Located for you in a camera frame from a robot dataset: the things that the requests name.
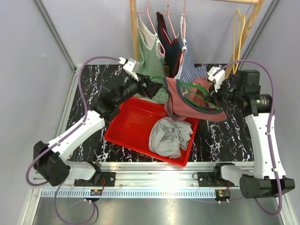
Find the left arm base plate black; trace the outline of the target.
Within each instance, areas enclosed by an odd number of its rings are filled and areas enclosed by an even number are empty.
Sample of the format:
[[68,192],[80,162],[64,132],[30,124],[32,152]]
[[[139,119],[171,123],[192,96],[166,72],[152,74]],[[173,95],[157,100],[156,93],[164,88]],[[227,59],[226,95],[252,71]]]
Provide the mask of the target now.
[[75,187],[114,187],[115,172],[96,172],[90,180],[78,179],[74,181]]

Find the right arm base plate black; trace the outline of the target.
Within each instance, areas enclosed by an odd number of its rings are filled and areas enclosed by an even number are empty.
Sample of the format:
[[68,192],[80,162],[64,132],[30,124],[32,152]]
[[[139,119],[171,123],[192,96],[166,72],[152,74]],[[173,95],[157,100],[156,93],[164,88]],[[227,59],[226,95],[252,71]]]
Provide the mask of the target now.
[[193,178],[198,182],[198,186],[202,188],[226,187],[226,183],[215,180],[213,172],[195,172]]

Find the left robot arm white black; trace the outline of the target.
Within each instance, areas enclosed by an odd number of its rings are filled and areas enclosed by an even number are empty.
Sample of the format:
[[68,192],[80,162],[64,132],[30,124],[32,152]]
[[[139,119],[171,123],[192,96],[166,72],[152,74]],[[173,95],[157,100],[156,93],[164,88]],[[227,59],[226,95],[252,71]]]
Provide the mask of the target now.
[[34,146],[34,169],[53,187],[66,180],[82,180],[90,186],[101,181],[100,165],[96,162],[72,162],[69,156],[86,139],[103,129],[119,113],[120,105],[136,94],[153,98],[162,88],[146,75],[130,76],[127,81],[104,92],[94,106],[72,127],[57,138]]

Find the yellow plastic hanger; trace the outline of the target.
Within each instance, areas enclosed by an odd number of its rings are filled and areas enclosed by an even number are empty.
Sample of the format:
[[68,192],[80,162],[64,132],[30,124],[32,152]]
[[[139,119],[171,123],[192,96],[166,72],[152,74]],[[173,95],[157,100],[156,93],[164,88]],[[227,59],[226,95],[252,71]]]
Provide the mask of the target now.
[[233,17],[233,38],[232,38],[232,61],[240,60],[240,52],[242,48],[242,33],[246,24],[246,15],[241,14],[237,9]]

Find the green plastic hanger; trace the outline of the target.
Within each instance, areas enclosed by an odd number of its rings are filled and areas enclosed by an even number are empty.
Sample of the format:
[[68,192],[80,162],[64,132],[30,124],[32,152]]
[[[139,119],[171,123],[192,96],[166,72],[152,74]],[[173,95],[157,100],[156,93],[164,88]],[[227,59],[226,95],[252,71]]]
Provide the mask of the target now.
[[183,96],[188,103],[191,103],[193,106],[201,110],[216,110],[220,111],[220,107],[218,105],[207,105],[204,101],[204,97],[209,94],[208,90],[195,83],[187,83],[181,82],[179,79],[174,79],[170,77],[163,77],[163,87],[157,92],[157,94],[153,98],[149,98],[151,102],[158,103],[164,105],[171,97],[171,85],[167,84],[167,82],[174,82],[176,85],[179,85],[179,94]]

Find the red tank top grey trim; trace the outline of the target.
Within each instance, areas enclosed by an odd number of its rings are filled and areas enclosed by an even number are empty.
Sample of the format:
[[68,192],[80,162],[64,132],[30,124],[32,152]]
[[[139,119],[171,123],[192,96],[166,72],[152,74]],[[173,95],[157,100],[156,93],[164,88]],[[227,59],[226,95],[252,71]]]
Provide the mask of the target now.
[[165,103],[165,111],[172,121],[182,121],[186,118],[195,118],[200,120],[210,120],[214,122],[222,122],[227,120],[226,113],[221,109],[216,110],[201,110],[180,96],[179,85],[174,82],[167,82],[171,85],[171,97]]

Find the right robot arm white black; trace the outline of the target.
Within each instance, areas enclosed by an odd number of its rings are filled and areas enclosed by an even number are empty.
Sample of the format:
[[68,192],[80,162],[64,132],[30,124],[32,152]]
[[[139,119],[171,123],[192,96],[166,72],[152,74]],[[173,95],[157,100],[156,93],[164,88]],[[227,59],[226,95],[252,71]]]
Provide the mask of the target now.
[[254,153],[254,170],[249,172],[234,163],[217,163],[212,180],[217,186],[230,182],[238,186],[246,199],[278,197],[295,189],[295,181],[286,176],[278,153],[272,97],[261,94],[257,70],[238,71],[234,87],[225,82],[225,71],[212,67],[207,73],[212,96],[237,105],[248,126]]

